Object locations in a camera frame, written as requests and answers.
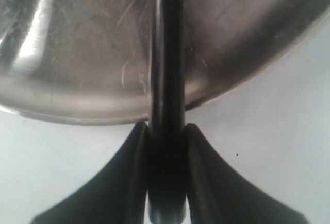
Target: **stainless steel bowl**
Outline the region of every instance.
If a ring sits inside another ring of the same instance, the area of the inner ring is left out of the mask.
[[[185,0],[187,108],[280,58],[330,0]],[[74,124],[149,111],[150,0],[0,0],[0,109]]]

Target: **metal bowl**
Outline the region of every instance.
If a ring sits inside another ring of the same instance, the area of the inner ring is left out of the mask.
[[[184,0],[187,108],[280,58],[330,0]],[[0,0],[0,109],[119,124],[149,112],[150,0]]]

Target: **white surface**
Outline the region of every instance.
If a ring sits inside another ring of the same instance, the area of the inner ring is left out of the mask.
[[[187,114],[238,172],[311,224],[330,220],[329,40],[327,22],[285,59]],[[0,113],[0,224],[27,224],[74,192],[131,128],[66,126]]]

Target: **white background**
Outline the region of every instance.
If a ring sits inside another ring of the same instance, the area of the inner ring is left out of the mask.
[[[252,183],[311,224],[330,223],[330,21],[240,88],[188,112],[187,121]],[[0,113],[0,224],[27,224],[77,190],[131,128]]]

